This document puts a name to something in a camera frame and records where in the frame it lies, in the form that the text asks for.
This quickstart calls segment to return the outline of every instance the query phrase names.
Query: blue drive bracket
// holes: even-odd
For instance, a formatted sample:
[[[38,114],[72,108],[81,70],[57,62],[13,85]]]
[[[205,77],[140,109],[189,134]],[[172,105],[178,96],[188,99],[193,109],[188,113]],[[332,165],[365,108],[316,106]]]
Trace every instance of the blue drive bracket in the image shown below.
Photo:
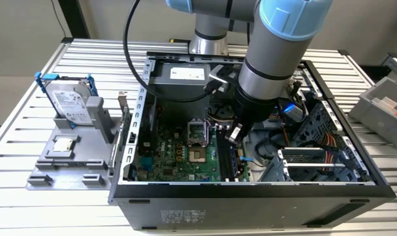
[[[37,83],[37,85],[40,86],[42,93],[45,93],[45,95],[46,95],[46,98],[48,98],[48,100],[49,100],[49,103],[52,104],[52,106],[53,106],[53,108],[54,108],[57,117],[61,118],[61,115],[60,115],[60,113],[58,113],[58,111],[57,111],[57,108],[54,107],[53,100],[52,100],[52,98],[50,98],[49,95],[48,95],[48,92],[46,92],[46,90],[45,90],[45,86],[44,86],[44,83],[42,83],[42,80],[57,80],[58,75],[57,75],[57,74],[46,74],[46,75],[48,75],[46,78],[44,78],[44,77],[41,78],[41,72],[37,71],[36,74],[34,74],[36,83]]]
[[[93,80],[93,77],[90,76],[90,74],[88,74],[86,80],[89,81],[90,94],[93,96],[98,96],[98,91],[96,90],[94,80]]]

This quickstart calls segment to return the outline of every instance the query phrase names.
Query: aluminum table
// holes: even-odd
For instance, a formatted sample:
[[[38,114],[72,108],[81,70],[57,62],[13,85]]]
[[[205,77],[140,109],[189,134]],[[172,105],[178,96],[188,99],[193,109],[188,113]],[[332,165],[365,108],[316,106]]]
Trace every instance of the aluminum table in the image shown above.
[[[133,64],[142,71],[146,51],[186,53],[185,43],[130,42]],[[230,45],[229,54],[244,56],[246,46]],[[308,50],[310,60],[330,88],[340,108],[349,112],[373,82],[352,57],[337,50]],[[125,91],[136,103],[138,85],[124,59],[121,42],[74,39],[60,44],[42,73],[84,77],[92,73],[104,107],[120,116],[117,94]],[[397,199],[333,229],[306,231],[154,231],[134,232],[117,206],[106,202],[108,191],[28,191],[24,187],[54,128],[54,110],[33,83],[0,128],[0,235],[312,235],[397,236]],[[353,129],[397,194],[397,147],[360,123]]]

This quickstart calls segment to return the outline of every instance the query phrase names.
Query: motherboard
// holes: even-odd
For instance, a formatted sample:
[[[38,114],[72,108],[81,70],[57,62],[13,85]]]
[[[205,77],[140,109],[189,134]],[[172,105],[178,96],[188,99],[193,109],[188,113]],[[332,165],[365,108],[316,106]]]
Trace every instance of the motherboard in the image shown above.
[[[218,130],[202,127],[194,123],[188,129],[172,125],[157,128],[154,147],[141,153],[138,181],[225,181],[226,169],[233,181],[249,181],[246,163],[238,156],[242,150],[229,145],[221,150],[220,144],[226,141],[217,139]],[[205,145],[188,142],[190,137],[206,136]]]

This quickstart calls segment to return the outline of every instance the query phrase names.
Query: gray plastic bin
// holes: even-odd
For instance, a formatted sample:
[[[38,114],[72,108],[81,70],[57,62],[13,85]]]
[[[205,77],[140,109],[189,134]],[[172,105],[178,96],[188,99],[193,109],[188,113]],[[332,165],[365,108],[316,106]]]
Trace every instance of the gray plastic bin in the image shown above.
[[[349,116],[397,145],[397,83],[385,77],[361,95]]]

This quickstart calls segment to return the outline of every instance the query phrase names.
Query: power supply label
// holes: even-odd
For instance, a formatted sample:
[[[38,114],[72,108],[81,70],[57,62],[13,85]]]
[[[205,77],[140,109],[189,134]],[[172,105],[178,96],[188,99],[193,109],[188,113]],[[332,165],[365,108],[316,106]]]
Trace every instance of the power supply label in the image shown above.
[[[160,216],[165,224],[202,223],[205,210],[161,210]]]
[[[204,68],[173,67],[169,78],[174,80],[205,80]]]
[[[54,90],[53,95],[58,104],[58,111],[66,119],[78,125],[92,125],[81,95],[77,92],[61,90]]]

